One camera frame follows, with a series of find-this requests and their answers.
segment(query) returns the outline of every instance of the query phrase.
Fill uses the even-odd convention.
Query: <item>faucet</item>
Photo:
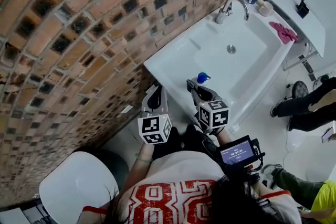
[[[250,12],[248,10],[248,7],[247,7],[245,1],[244,0],[237,0],[237,1],[239,1],[244,8],[244,11],[245,11],[244,20],[248,20],[249,17],[250,17]],[[222,9],[220,9],[220,11],[217,15],[217,18],[216,18],[216,22],[218,24],[223,23],[224,18],[227,17],[227,16],[230,16],[230,14],[232,14],[232,13],[233,13],[233,11],[232,11],[232,0],[227,0],[224,7]]]

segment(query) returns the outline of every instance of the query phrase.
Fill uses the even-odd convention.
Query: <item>white stool seat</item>
[[[75,224],[84,206],[101,207],[118,185],[108,168],[86,152],[75,152],[39,186],[41,201],[59,224]]]

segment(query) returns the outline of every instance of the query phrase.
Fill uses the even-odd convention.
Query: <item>black hair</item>
[[[244,182],[246,176],[238,171],[226,171],[227,176],[217,181],[212,192],[212,207],[209,208],[211,220],[209,223],[285,223],[266,213],[259,205],[258,198],[253,195],[249,182]],[[118,197],[111,200],[108,213],[102,224],[124,224],[122,208],[118,206]]]

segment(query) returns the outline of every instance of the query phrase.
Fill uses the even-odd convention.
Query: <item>green pants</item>
[[[280,188],[290,191],[293,199],[307,209],[311,209],[324,183],[304,181],[282,168],[276,168],[272,175],[273,181]]]

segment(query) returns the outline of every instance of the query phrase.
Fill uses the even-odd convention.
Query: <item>pink towel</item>
[[[269,22],[269,25],[278,32],[278,36],[284,44],[288,44],[288,42],[298,39],[298,36],[293,30],[286,28],[282,24]]]

